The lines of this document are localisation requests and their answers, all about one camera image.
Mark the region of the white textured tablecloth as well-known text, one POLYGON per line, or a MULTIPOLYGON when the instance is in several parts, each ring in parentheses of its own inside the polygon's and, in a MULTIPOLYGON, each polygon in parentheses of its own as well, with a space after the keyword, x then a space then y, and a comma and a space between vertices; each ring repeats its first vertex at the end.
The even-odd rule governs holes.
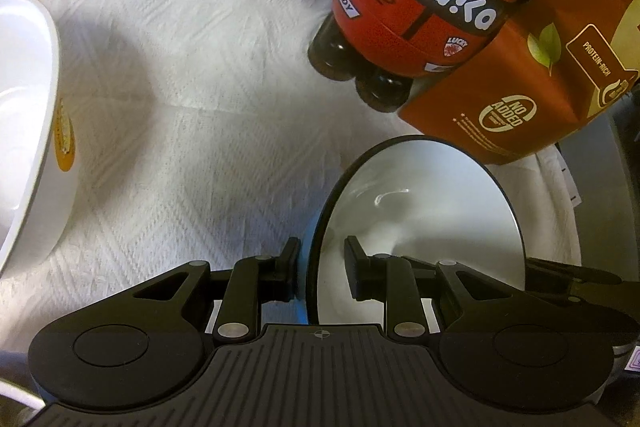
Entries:
POLYGON ((79 184, 54 251, 1 283, 3 350, 183 262, 276 253, 360 154, 410 132, 310 67, 331 0, 39 1, 79 184))

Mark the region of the stainless steel bowl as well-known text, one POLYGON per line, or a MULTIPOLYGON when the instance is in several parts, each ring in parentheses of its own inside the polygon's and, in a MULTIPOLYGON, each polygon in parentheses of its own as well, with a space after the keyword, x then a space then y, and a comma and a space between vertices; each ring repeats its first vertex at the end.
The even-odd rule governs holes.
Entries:
POLYGON ((639 284, 604 270, 526 260, 526 291, 588 322, 613 350, 609 385, 620 379, 639 341, 639 284))

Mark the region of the blue rimmed white plate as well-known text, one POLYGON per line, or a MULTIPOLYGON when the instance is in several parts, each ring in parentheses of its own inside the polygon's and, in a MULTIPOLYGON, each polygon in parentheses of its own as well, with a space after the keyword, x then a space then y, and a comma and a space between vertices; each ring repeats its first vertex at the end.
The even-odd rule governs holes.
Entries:
POLYGON ((299 323, 382 321, 382 303, 352 299, 343 255, 351 235, 369 256, 452 260, 519 291, 525 287, 523 235, 502 187, 480 162, 428 136, 371 147, 312 215, 298 258, 299 323))

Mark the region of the brown food box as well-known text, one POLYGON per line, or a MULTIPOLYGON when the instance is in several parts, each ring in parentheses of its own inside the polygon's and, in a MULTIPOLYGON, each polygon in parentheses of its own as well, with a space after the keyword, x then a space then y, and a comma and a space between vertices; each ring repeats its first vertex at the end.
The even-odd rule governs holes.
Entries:
POLYGON ((582 129, 638 79, 639 0, 530 0, 399 116, 503 165, 582 129))

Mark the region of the white bowl with gold emblem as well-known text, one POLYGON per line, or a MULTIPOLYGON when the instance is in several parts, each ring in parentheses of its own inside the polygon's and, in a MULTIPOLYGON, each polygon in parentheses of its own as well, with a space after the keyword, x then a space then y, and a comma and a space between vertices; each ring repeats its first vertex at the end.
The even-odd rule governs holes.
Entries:
POLYGON ((1 0, 1 276, 43 262, 78 187, 76 136, 60 84, 60 38, 38 0, 1 0))

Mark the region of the grey appliance at table edge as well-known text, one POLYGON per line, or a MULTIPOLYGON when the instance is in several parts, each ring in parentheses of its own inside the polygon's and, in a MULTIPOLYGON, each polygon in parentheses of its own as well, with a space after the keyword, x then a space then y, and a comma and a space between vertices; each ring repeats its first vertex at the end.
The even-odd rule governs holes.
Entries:
POLYGON ((639 109, 625 100, 556 144, 582 263, 639 278, 639 109))

